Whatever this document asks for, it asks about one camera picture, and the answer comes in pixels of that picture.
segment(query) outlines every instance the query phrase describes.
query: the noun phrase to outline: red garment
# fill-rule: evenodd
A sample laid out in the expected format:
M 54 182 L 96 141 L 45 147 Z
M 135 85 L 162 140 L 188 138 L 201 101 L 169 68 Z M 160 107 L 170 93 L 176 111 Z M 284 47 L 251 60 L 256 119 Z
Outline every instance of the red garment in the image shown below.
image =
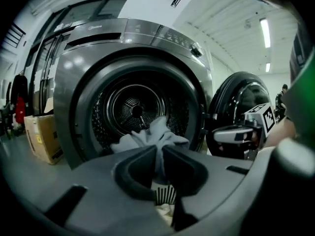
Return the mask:
M 22 97 L 18 97 L 15 106 L 15 119 L 17 123 L 24 123 L 24 116 L 25 116 L 25 102 Z

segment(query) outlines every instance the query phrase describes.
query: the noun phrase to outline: cardboard box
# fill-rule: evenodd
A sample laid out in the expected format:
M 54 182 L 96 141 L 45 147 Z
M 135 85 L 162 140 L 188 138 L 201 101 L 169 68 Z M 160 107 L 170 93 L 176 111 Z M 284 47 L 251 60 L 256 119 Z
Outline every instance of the cardboard box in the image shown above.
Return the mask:
M 54 115 L 24 117 L 26 134 L 33 154 L 48 164 L 57 163 L 63 155 Z

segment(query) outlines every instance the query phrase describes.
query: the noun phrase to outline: open dryer door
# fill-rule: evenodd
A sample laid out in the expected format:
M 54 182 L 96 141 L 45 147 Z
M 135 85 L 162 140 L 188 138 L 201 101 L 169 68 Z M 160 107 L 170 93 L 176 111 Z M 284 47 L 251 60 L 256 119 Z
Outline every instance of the open dryer door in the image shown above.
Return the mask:
M 205 130 L 207 145 L 212 155 L 244 159 L 244 151 L 238 145 L 218 144 L 212 131 L 244 120 L 244 113 L 251 108 L 271 103 L 267 87 L 256 75 L 237 72 L 228 77 L 211 101 Z

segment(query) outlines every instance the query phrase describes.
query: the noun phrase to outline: knob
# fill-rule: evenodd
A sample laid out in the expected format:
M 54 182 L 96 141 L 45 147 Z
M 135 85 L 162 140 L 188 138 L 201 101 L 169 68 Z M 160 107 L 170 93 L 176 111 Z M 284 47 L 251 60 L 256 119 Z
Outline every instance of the knob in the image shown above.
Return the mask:
M 197 42 L 190 45 L 190 51 L 196 57 L 200 57 L 203 55 L 202 49 Z

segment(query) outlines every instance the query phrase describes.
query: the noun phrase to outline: floor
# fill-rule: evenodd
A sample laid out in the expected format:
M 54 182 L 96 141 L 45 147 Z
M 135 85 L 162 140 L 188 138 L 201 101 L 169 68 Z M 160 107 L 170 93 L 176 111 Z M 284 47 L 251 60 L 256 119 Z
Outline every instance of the floor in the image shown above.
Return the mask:
M 1 136 L 0 139 L 2 173 L 11 190 L 31 203 L 59 176 L 70 172 L 65 158 L 56 165 L 49 165 L 35 157 L 26 135 L 11 140 Z

